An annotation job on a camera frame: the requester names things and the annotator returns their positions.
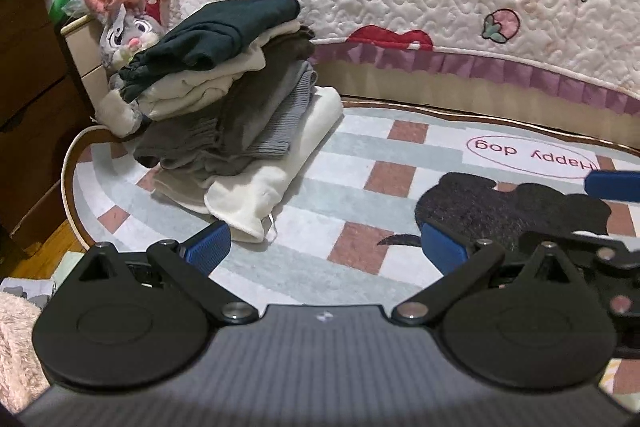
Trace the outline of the dark blue denim jeans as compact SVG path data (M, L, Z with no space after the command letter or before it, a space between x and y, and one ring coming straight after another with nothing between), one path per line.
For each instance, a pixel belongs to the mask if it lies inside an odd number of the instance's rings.
M212 69L246 51L266 30L296 20L297 0L227 0L204 5L119 71L126 102L169 74Z

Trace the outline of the checkered Happy dog rug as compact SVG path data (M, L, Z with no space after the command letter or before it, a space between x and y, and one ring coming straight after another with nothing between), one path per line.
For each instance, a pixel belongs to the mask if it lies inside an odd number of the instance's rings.
M450 172L488 179L506 193L538 183L582 191L591 169L634 170L639 154L508 120L449 115L395 104L348 103L267 219L262 243L234 242L213 280L257 309L273 303L391 308L439 278L419 247L420 197ZM70 227L84 245L143 251L183 241L208 217L160 191L134 160L134 141L91 128L67 153L63 194Z

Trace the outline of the folded dark grey garment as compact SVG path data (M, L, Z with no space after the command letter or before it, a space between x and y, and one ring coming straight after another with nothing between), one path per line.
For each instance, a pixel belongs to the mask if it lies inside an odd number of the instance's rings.
M302 27L272 39L263 69L247 72L223 98L196 113L151 124L134 159L146 168L207 179L234 176L256 159L284 156L314 96L312 38Z

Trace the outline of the folded grey knit sweater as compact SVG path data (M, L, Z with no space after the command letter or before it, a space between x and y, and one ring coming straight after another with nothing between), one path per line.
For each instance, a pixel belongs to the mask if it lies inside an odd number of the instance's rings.
M216 160L246 164L288 153L316 79L314 66L298 60L281 72L258 72L241 80L222 106L219 142L212 150Z

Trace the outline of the folded cream top garment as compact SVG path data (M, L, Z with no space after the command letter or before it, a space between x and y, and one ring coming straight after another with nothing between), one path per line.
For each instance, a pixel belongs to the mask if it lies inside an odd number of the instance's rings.
M298 31L298 20L273 27L257 37L236 57L209 70L184 70L154 82L132 102L125 102L115 87L96 106L96 121L114 135L123 138L136 132L144 117L161 121L195 113L226 95L232 82L246 72L258 72L266 66L262 47L273 38Z

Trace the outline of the pink fluffy fabric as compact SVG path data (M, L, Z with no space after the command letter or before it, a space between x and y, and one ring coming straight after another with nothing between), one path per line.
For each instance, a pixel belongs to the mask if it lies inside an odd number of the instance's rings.
M22 297L1 294L1 404L11 413L26 409L50 384L32 344L40 309Z

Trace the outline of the brown wooden dresser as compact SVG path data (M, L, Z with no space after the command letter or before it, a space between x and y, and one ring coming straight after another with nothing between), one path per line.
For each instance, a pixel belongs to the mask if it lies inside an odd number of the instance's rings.
M1 232L27 254L64 220L63 159L90 109L44 0L1 0Z

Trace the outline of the grey rabbit plush toy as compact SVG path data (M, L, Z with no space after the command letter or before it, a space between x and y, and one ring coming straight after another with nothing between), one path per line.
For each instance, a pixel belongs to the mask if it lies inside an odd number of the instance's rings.
M145 13L144 0L84 0L89 13L103 29L100 57L107 73L107 89L122 87L118 72L134 56L155 46L166 34L162 25Z

